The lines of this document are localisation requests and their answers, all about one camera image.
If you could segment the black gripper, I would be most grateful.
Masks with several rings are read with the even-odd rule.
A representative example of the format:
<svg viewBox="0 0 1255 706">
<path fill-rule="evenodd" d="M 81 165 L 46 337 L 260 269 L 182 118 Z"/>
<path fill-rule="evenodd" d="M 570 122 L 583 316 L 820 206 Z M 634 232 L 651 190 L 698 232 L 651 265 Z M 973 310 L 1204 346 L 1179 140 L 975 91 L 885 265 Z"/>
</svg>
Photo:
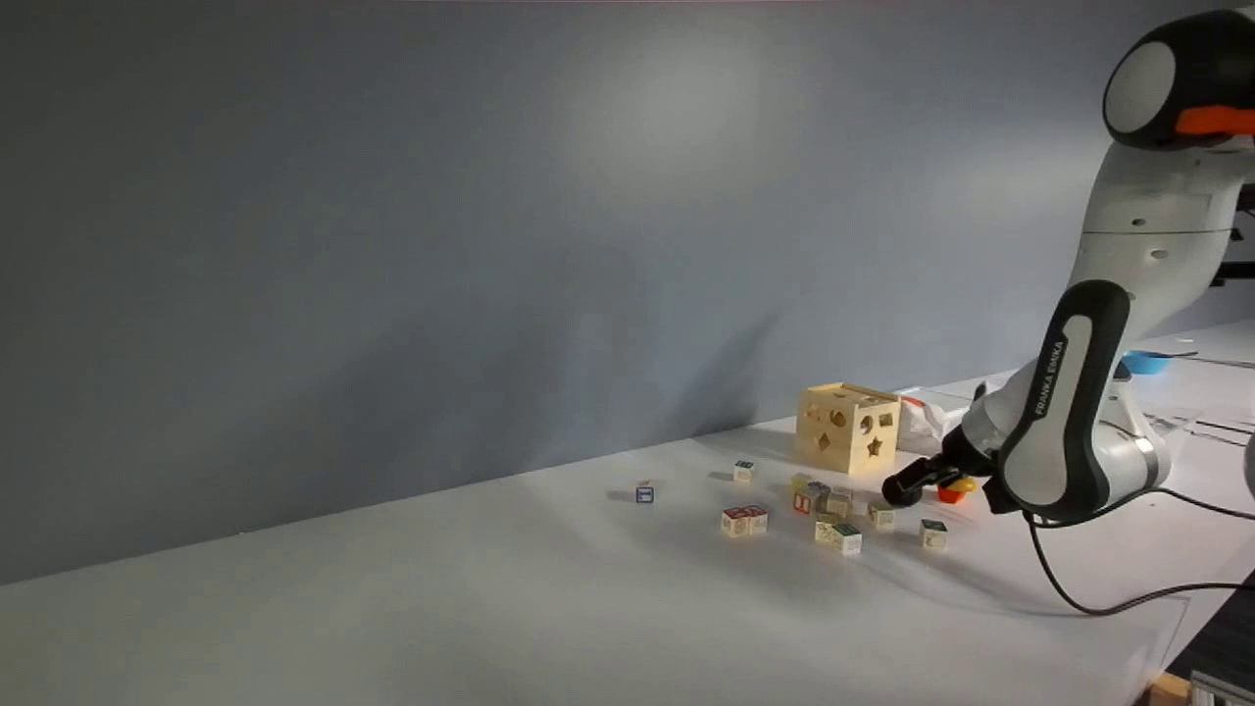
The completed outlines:
<svg viewBox="0 0 1255 706">
<path fill-rule="evenodd" d="M 922 490 L 922 488 L 948 488 L 962 475 L 983 478 L 987 471 L 994 471 L 994 459 L 963 431 L 948 431 L 937 457 L 907 469 L 907 483 Z"/>
</svg>

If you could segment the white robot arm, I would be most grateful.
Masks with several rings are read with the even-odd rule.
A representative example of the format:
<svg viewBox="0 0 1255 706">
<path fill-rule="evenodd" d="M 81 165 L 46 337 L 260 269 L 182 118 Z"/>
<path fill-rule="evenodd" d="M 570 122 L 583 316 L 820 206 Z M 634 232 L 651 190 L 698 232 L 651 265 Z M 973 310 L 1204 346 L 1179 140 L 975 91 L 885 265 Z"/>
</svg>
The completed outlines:
<svg viewBox="0 0 1255 706">
<path fill-rule="evenodd" d="M 963 475 L 994 516 L 1090 521 L 1170 475 L 1170 450 L 1115 386 L 1126 351 L 1220 276 L 1255 180 L 1255 11 L 1222 10 L 1143 37 L 1103 91 L 1109 148 L 1038 352 L 882 483 L 892 507 Z"/>
</svg>

